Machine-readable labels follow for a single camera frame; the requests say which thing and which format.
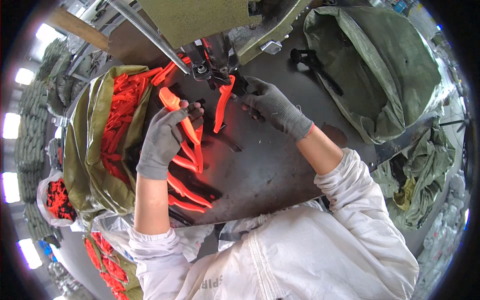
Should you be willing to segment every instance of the person's left hand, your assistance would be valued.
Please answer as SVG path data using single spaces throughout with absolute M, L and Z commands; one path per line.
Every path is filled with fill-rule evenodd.
M 168 165 L 180 150 L 180 144 L 185 136 L 179 123 L 190 116 L 194 129 L 203 124 L 201 116 L 204 109 L 200 108 L 200 103 L 189 105 L 183 100 L 181 107 L 176 111 L 163 108 L 150 122 L 136 168 L 143 177 L 154 180 L 167 179 Z

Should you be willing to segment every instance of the glove cuff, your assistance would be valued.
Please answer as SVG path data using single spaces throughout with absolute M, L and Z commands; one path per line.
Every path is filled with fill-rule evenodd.
M 143 163 L 137 165 L 137 173 L 148 179 L 166 180 L 168 166 L 147 166 Z
M 288 120 L 285 133 L 292 137 L 295 143 L 303 139 L 313 127 L 313 121 L 305 117 L 297 108 L 286 113 L 284 119 Z

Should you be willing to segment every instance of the jacket sleeve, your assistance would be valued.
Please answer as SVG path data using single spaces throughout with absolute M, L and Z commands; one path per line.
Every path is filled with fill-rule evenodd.
M 144 299 L 174 299 L 190 269 L 175 231 L 147 235 L 131 228 L 128 233 Z
M 380 186 L 371 178 L 367 165 L 356 151 L 343 151 L 340 164 L 326 175 L 316 175 L 314 183 L 330 201 L 334 218 L 383 266 L 387 286 L 411 295 L 418 262 L 388 216 Z

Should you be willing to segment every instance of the metal bolt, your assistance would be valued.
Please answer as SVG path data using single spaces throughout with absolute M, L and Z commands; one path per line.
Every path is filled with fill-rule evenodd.
M 197 72 L 198 72 L 199 74 L 203 74 L 203 73 L 205 73 L 206 71 L 207 71 L 207 68 L 206 68 L 205 66 L 200 66 L 200 67 L 197 68 Z

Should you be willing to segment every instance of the person's right hand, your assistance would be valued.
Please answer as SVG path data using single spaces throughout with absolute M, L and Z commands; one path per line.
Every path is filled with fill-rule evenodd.
M 249 106 L 258 110 L 273 127 L 292 137 L 296 143 L 311 131 L 313 121 L 293 106 L 276 86 L 255 77 L 244 78 L 258 93 L 258 96 L 248 94 L 243 97 L 244 110 Z

